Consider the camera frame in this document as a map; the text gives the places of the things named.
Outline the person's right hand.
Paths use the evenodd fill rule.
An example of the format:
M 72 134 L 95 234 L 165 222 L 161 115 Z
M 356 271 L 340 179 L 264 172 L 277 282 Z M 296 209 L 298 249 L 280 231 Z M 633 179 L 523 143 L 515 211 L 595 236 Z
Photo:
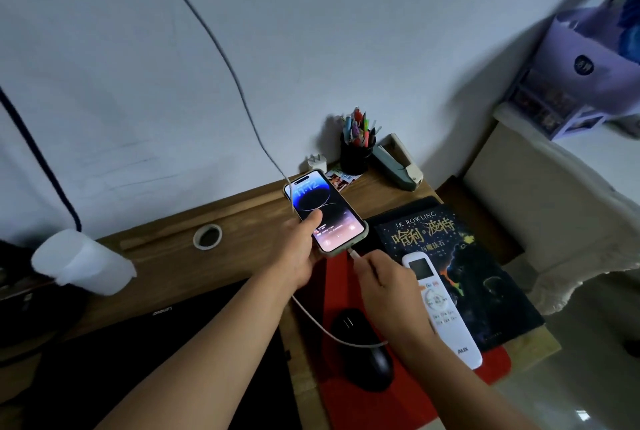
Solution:
M 402 359 L 435 340 L 415 274 L 388 254 L 374 250 L 353 263 L 370 263 L 376 274 L 376 300 L 364 306 L 367 316 Z

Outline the person's left hand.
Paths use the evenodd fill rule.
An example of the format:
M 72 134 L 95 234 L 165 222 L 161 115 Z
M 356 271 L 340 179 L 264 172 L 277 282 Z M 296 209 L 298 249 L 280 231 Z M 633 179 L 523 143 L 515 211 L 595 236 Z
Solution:
M 306 285 L 312 269 L 321 257 L 317 254 L 313 241 L 298 238 L 298 225 L 302 220 L 297 217 L 284 222 L 276 235 L 275 248 L 264 272 L 288 296 Z

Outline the smartphone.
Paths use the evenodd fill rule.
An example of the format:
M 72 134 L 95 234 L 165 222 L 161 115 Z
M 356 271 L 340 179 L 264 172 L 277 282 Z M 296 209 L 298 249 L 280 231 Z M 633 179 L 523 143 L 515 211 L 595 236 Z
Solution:
M 368 223 L 318 168 L 288 181 L 283 193 L 302 221 L 314 211 L 322 213 L 322 221 L 312 237 L 323 256 L 337 256 L 369 234 Z

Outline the person's right forearm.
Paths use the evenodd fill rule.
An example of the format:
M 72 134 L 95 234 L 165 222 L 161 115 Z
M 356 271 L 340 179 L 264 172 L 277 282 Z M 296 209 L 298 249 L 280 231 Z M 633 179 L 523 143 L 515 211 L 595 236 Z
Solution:
M 540 430 L 431 330 L 387 336 L 446 430 Z

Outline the red mouse pad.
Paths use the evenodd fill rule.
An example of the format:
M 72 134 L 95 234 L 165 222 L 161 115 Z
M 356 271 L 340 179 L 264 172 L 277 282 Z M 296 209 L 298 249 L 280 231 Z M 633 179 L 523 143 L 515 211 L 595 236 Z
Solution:
M 326 261 L 323 326 L 330 329 L 340 311 L 364 310 L 353 260 L 346 254 Z M 383 392 L 368 392 L 346 377 L 340 344 L 323 337 L 319 391 L 333 430 L 417 430 L 438 414 L 427 394 L 390 351 L 394 379 Z

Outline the small photo card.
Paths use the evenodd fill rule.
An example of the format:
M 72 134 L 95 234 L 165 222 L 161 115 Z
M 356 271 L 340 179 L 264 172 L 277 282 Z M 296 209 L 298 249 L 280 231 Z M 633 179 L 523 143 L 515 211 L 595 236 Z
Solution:
M 326 177 L 337 191 L 344 190 L 353 181 L 354 177 L 342 172 L 339 168 L 333 168 L 326 173 Z

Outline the black pen holder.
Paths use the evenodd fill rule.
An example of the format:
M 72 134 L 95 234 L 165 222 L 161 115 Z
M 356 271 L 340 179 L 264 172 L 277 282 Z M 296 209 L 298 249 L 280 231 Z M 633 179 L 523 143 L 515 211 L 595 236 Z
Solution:
M 342 172 L 348 175 L 362 175 L 368 170 L 368 164 L 376 140 L 371 144 L 365 145 L 363 141 L 353 140 L 348 142 L 345 140 L 343 133 L 340 134 L 340 168 Z

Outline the black computer mouse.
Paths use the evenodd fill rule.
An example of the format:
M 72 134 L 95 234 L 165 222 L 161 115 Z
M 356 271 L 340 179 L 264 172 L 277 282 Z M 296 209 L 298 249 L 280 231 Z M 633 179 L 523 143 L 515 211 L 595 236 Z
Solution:
M 364 313 L 346 308 L 334 319 L 331 334 L 339 340 L 346 378 L 368 392 L 383 392 L 394 380 L 394 363 Z

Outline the white remote control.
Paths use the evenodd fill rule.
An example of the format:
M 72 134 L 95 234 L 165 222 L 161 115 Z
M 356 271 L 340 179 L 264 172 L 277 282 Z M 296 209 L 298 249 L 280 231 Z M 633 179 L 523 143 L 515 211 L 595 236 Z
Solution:
M 480 368 L 483 356 L 428 255 L 423 251 L 409 253 L 402 257 L 402 264 L 416 275 L 422 302 L 437 335 L 466 366 Z

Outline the grey-green stapler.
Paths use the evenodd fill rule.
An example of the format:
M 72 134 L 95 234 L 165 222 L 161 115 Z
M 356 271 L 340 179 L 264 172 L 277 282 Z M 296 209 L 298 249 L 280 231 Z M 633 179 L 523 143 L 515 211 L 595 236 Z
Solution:
M 405 191 L 416 191 L 424 179 L 405 145 L 395 133 L 376 139 L 370 157 L 372 165 Z

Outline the dark illustrated book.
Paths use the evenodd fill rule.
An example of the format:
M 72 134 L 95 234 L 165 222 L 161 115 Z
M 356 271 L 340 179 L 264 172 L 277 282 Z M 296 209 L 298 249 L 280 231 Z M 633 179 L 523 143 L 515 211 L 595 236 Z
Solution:
M 545 325 L 513 278 L 446 204 L 376 227 L 386 253 L 425 252 L 480 351 Z

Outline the beige cabinet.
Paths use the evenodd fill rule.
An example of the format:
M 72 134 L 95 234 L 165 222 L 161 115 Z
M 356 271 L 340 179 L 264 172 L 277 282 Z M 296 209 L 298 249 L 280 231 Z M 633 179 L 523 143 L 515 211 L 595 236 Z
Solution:
M 600 276 L 640 290 L 640 204 L 564 147 L 498 122 L 463 180 L 524 248 L 516 273 L 540 312 Z

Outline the black laptop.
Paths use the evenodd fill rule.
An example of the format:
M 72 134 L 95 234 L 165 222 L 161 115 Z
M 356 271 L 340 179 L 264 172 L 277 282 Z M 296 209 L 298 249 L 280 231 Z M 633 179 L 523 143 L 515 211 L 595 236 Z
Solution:
M 245 281 L 72 338 L 44 352 L 22 430 L 93 430 L 137 384 L 217 315 Z M 276 330 L 229 430 L 302 430 Z

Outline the purple desktop drawer organizer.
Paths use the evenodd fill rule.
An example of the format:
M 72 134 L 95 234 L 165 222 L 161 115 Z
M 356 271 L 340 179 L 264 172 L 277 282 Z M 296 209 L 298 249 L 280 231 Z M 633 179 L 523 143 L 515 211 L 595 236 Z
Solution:
M 605 113 L 565 93 L 532 68 L 519 73 L 506 100 L 552 141 L 586 133 L 609 119 Z

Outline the blue flower bouquet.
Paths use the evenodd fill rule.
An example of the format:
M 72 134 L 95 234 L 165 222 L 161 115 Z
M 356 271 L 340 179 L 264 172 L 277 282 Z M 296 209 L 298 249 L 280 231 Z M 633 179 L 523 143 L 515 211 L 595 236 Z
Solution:
M 611 4 L 620 9 L 618 53 L 640 65 L 640 0 L 612 0 Z

